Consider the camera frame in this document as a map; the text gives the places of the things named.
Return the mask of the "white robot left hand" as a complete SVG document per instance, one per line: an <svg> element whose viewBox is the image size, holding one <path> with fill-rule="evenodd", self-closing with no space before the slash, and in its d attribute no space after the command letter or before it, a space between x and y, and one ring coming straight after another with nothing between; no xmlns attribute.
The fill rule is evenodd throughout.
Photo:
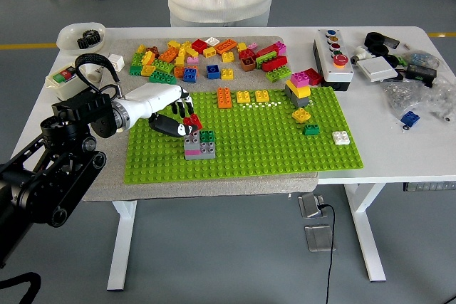
<svg viewBox="0 0 456 304"><path fill-rule="evenodd" d="M140 118L147 119L153 130L172 137L184 137L197 130L196 125L185 125L161 115L159 111L168 105L182 118L194 113L192 98L181 86L165 83L142 85L112 102L117 131L129 130Z"/></svg>

